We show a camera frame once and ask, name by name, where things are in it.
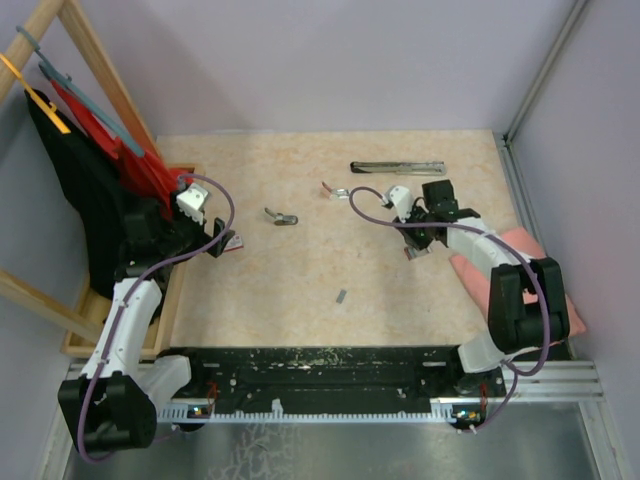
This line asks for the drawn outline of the large black chrome stapler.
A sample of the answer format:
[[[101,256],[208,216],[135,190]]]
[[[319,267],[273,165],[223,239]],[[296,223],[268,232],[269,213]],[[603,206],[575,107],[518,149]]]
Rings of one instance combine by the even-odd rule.
[[[351,162],[354,174],[393,173],[397,175],[444,176],[447,167],[444,162]]]

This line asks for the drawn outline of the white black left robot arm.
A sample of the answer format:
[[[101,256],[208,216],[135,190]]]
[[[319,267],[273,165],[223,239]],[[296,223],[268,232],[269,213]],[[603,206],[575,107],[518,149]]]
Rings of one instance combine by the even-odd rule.
[[[189,353],[166,353],[150,369],[139,364],[147,328],[160,306],[157,275],[213,247],[225,247],[232,237],[229,222],[216,224],[204,237],[180,250],[160,255],[138,274],[127,274],[114,286],[114,297],[99,341],[79,376],[65,380],[58,404],[76,451],[97,463],[117,451],[150,446],[157,416],[181,391],[194,397],[208,384],[208,373]]]

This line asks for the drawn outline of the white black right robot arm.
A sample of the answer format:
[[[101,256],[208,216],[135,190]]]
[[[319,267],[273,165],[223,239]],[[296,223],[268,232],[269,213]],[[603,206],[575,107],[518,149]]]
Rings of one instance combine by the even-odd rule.
[[[438,241],[489,282],[488,331],[459,346],[460,362],[446,372],[454,393],[470,395],[481,385],[482,372],[569,336],[564,282],[554,259],[535,259],[509,246],[478,212],[458,205],[448,180],[423,184],[422,205],[406,187],[393,186],[387,196],[408,247],[422,251]]]

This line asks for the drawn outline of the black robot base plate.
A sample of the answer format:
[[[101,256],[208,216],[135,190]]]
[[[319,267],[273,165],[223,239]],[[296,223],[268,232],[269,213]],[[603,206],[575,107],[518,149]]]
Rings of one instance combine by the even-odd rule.
[[[179,400],[201,399],[216,414],[428,413],[437,398],[494,399],[506,392],[494,368],[465,374],[451,346],[175,347],[200,364]]]

